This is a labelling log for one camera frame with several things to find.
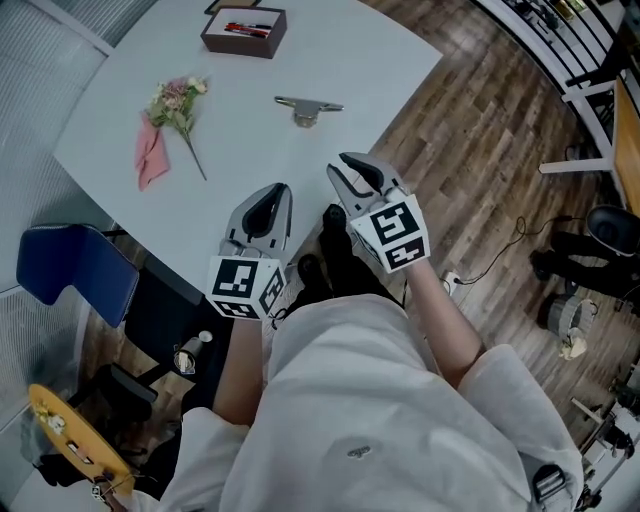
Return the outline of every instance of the pink napkin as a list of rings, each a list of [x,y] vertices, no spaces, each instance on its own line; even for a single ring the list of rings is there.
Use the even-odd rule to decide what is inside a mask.
[[[134,164],[138,171],[138,188],[144,190],[149,183],[169,170],[169,162],[162,132],[151,124],[145,112],[140,112],[140,118],[142,127],[136,141]]]

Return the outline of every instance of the brown box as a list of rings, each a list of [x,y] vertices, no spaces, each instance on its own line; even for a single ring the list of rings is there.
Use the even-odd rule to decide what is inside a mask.
[[[265,39],[225,32],[227,23],[270,25]],[[200,34],[210,52],[232,53],[272,59],[287,31],[287,17],[282,9],[263,7],[221,7]]]

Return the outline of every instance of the white shirt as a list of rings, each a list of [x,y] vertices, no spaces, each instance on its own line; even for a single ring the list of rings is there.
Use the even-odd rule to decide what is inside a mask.
[[[381,297],[299,309],[274,338],[251,430],[184,416],[159,510],[525,511],[519,452],[559,465],[575,504],[580,454],[513,349],[486,352],[456,391],[424,346]]]

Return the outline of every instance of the flower stem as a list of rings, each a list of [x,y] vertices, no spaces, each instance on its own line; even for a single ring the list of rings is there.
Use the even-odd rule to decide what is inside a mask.
[[[193,145],[191,144],[191,138],[189,137],[189,133],[185,131],[185,132],[182,132],[181,135],[184,141],[187,143],[187,146],[189,146],[189,150],[193,155],[193,159],[196,161],[196,165],[198,166],[198,170],[200,171],[200,174],[202,174],[202,178],[204,179],[204,181],[207,181],[207,177],[205,176],[204,171],[202,170],[202,166],[200,165],[200,160],[198,160],[198,157],[196,156],[196,152],[193,149]]]

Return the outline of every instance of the white table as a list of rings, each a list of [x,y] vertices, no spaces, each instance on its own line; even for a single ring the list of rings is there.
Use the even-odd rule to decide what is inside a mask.
[[[293,192],[292,256],[335,196],[327,163],[368,152],[440,53],[356,0],[265,0],[287,12],[273,60],[210,53],[200,33],[211,0],[160,0],[102,65],[55,150],[78,184],[131,236],[203,289],[233,209],[274,182]],[[169,173],[140,192],[133,167],[143,110],[158,82],[205,76],[193,143],[164,129]],[[274,96],[341,103],[311,129]]]

